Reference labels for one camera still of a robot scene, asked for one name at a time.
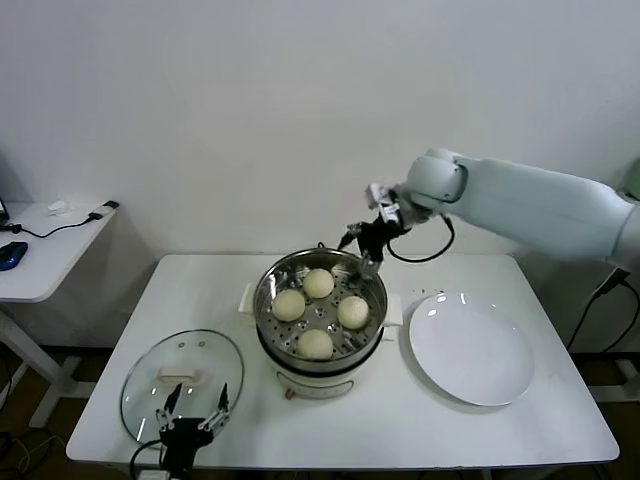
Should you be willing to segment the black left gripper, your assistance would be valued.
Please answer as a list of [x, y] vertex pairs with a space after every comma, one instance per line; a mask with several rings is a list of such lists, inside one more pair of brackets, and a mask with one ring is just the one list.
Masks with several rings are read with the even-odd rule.
[[174, 410], [183, 384], [178, 383], [167, 396], [162, 409], [156, 410], [161, 443], [166, 449], [160, 465], [171, 479], [190, 479], [197, 452], [213, 441], [212, 431], [222, 428], [230, 416], [228, 384], [219, 396], [217, 409], [207, 418], [180, 418], [174, 421]]

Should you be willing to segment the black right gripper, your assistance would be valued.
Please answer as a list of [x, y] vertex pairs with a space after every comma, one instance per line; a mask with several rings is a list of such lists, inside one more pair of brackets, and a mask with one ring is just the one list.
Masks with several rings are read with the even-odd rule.
[[379, 271], [379, 262], [383, 260], [384, 247], [393, 239], [403, 235], [403, 227], [394, 221], [384, 222], [376, 218], [373, 222], [349, 224], [346, 233], [341, 237], [338, 249], [344, 250], [359, 236], [359, 260], [357, 274], [359, 276], [375, 276]]

